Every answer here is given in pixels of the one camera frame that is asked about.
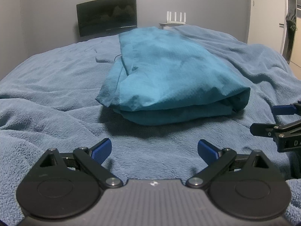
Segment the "ribbed surface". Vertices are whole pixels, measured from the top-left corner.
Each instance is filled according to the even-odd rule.
[[[285,225],[237,220],[217,210],[199,189],[180,180],[129,180],[126,186],[107,190],[92,215],[89,226],[242,226]]]

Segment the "teal cloth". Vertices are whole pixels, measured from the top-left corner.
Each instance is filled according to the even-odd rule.
[[[232,115],[246,107],[250,88],[194,41],[155,27],[119,35],[120,57],[96,100],[142,125]]]

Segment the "white router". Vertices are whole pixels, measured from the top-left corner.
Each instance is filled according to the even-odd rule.
[[[186,13],[184,13],[184,21],[182,21],[182,13],[180,13],[180,21],[177,21],[177,12],[175,12],[175,20],[171,20],[171,12],[167,12],[167,24],[177,24],[177,25],[185,25],[186,24]]]

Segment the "monitor screen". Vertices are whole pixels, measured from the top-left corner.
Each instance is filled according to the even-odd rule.
[[[81,37],[137,27],[136,0],[95,0],[77,4],[76,8]]]

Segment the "fleece blanket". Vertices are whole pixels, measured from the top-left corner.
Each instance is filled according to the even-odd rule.
[[[171,29],[202,45],[251,88],[249,103],[235,116],[201,118],[179,124],[141,126],[99,104],[95,97],[120,54],[118,36],[97,38],[35,55],[0,81],[0,219],[22,219],[15,190],[46,149],[71,152],[112,141],[104,166],[128,178],[188,179],[207,165],[198,156],[200,139],[249,154],[261,149],[292,190],[286,217],[301,221],[300,155],[278,153],[270,138],[253,137],[252,123],[289,123],[298,116],[271,114],[272,105],[301,99],[301,83],[284,58],[262,45],[196,26]]]

